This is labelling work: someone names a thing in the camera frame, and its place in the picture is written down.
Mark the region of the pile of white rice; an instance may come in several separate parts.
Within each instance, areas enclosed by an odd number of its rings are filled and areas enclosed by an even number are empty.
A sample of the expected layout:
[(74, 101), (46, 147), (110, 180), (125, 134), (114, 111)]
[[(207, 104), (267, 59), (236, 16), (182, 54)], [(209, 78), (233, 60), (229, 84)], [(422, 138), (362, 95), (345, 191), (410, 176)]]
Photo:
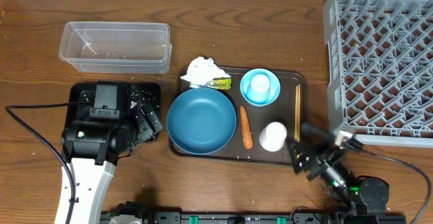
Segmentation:
[[(138, 113), (138, 105), (141, 101), (141, 111), (144, 114), (150, 112), (152, 108), (156, 116), (160, 116), (160, 87), (155, 83), (136, 83), (136, 90), (131, 92), (131, 116)], [(88, 102), (91, 105), (95, 100), (95, 83), (80, 84), (78, 91), (75, 93), (76, 99), (70, 96), (70, 101)]]

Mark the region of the light blue cup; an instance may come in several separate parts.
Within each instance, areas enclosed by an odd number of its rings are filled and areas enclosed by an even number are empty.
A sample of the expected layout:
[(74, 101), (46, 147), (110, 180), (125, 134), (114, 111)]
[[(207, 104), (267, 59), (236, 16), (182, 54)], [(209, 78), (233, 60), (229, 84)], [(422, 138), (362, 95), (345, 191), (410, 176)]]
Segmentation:
[(251, 78), (248, 84), (246, 96), (255, 104), (265, 103), (269, 98), (270, 86), (271, 82), (267, 75), (256, 74)]

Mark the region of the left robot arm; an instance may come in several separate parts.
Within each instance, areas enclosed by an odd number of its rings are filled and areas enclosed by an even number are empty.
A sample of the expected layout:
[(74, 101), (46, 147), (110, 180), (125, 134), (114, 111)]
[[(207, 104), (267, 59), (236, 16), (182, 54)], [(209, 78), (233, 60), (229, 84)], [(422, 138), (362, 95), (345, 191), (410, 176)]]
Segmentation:
[(157, 140), (160, 121), (157, 83), (99, 81), (70, 90), (61, 136), (62, 190), (56, 223), (111, 223), (125, 218), (101, 214), (108, 186), (122, 157)]

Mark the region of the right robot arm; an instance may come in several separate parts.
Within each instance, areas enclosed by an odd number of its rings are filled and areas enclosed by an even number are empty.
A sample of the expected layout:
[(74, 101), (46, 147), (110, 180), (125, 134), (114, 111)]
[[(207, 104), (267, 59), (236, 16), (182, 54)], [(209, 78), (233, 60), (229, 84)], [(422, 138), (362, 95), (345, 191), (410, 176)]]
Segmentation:
[(357, 177), (342, 162), (349, 150), (359, 153), (362, 149), (350, 131), (333, 134), (309, 123), (296, 125), (294, 139), (288, 142), (294, 172), (305, 172), (308, 181), (320, 178), (329, 194), (346, 205), (322, 214), (320, 223), (379, 223), (386, 213), (389, 184), (378, 177)]

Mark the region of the dark blue bowl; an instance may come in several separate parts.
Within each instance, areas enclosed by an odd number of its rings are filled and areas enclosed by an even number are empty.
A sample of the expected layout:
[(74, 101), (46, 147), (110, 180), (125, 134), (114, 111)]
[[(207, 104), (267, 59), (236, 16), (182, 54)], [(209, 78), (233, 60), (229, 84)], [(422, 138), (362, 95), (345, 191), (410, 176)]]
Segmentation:
[(170, 105), (166, 128), (172, 142), (190, 154), (214, 153), (227, 145), (237, 125), (229, 98), (215, 89), (190, 89)]

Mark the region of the pale pink cup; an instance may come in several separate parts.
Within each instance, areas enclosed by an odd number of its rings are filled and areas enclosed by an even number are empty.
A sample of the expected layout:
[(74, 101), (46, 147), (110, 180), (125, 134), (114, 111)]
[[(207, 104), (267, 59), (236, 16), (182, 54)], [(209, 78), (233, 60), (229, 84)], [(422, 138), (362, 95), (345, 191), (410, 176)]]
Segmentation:
[(280, 122), (271, 122), (259, 135), (261, 146), (268, 152), (277, 152), (284, 146), (288, 135), (286, 127)]

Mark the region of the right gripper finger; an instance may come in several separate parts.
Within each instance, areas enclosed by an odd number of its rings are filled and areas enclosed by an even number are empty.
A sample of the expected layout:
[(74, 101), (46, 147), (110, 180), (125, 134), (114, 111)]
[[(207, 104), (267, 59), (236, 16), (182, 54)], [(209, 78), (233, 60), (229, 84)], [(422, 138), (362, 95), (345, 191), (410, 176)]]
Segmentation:
[(333, 133), (323, 131), (310, 123), (304, 122), (301, 124), (300, 130), (304, 138), (317, 143), (333, 143), (336, 136)]
[(316, 151), (309, 141), (297, 142), (294, 139), (286, 140), (292, 167), (296, 174), (308, 172), (315, 166)]

